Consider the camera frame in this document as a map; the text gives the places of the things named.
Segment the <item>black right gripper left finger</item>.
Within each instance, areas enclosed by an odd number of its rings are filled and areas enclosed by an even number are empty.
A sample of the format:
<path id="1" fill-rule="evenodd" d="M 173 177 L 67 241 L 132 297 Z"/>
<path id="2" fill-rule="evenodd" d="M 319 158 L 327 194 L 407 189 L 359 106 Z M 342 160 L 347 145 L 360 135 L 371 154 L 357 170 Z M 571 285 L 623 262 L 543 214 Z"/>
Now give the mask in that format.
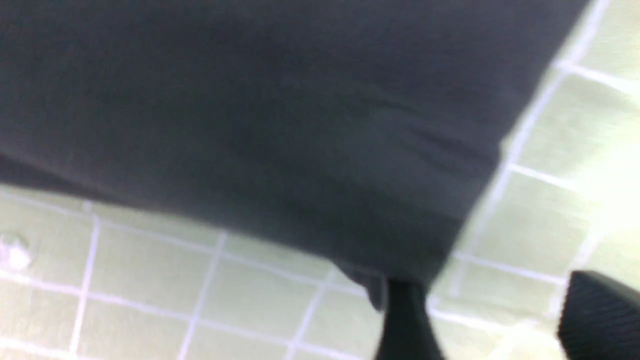
<path id="1" fill-rule="evenodd" d="M 391 279 L 376 360 L 443 360 L 422 284 Z"/>

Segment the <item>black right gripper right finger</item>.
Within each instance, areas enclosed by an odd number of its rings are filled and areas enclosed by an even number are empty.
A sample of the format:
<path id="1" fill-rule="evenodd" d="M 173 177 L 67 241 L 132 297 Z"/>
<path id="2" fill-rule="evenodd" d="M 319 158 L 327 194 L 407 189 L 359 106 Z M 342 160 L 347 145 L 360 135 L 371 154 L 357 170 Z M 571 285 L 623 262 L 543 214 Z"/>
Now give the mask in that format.
<path id="1" fill-rule="evenodd" d="M 572 271 L 557 337 L 569 360 L 638 360 L 638 290 L 597 271 Z"/>

